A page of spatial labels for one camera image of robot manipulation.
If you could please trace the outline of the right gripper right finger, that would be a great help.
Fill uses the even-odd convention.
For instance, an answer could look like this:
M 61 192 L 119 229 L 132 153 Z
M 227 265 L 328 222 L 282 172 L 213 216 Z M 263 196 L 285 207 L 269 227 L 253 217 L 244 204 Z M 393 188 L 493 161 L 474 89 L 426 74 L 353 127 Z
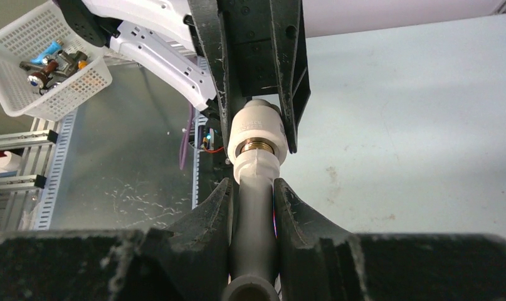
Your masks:
M 284 300 L 360 300 L 353 246 L 357 237 L 274 182 L 275 220 Z

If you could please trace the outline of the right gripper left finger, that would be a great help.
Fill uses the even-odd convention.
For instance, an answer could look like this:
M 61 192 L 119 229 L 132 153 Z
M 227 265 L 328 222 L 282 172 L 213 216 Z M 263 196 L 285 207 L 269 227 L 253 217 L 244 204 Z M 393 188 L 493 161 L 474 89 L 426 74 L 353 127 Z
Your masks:
M 221 300 L 228 284 L 232 192 L 233 181 L 225 178 L 168 228 L 147 232 L 144 255 L 157 263 L 183 300 Z

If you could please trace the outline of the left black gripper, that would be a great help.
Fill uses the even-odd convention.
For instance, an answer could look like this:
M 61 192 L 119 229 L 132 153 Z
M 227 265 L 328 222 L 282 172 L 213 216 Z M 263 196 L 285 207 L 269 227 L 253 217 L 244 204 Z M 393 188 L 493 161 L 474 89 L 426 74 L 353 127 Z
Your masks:
M 288 148 L 296 153 L 298 126 L 311 95 L 303 2 L 189 1 L 189 7 L 216 89 L 226 155 L 231 156 L 233 96 L 227 38 L 242 96 L 273 95 L 278 89 Z

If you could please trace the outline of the white plastic faucet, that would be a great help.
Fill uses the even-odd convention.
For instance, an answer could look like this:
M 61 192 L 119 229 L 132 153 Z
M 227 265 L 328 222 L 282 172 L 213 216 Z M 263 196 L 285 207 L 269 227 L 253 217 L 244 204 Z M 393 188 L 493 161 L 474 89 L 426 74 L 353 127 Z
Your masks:
M 266 150 L 247 150 L 236 158 L 234 170 L 238 209 L 229 246 L 231 282 L 222 299 L 278 300 L 273 182 L 280 174 L 279 161 Z

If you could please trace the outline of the white elbow fitting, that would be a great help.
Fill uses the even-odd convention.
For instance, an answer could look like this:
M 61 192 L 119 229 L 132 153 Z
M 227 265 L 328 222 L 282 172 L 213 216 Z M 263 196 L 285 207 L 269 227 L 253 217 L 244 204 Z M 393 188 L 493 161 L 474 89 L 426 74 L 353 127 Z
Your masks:
M 280 112 L 263 99 L 253 99 L 233 117 L 227 156 L 235 163 L 246 143 L 260 139 L 273 149 L 273 155 L 281 166 L 288 153 L 287 138 Z

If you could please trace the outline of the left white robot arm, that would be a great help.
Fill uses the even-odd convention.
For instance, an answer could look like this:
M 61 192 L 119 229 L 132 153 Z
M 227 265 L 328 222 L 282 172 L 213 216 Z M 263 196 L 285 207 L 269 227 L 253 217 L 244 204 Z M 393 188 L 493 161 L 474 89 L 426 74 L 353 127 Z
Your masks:
M 86 42 L 134 60 L 216 122 L 225 149 L 253 97 L 278 95 L 297 151 L 311 91 L 301 1 L 58 1 Z

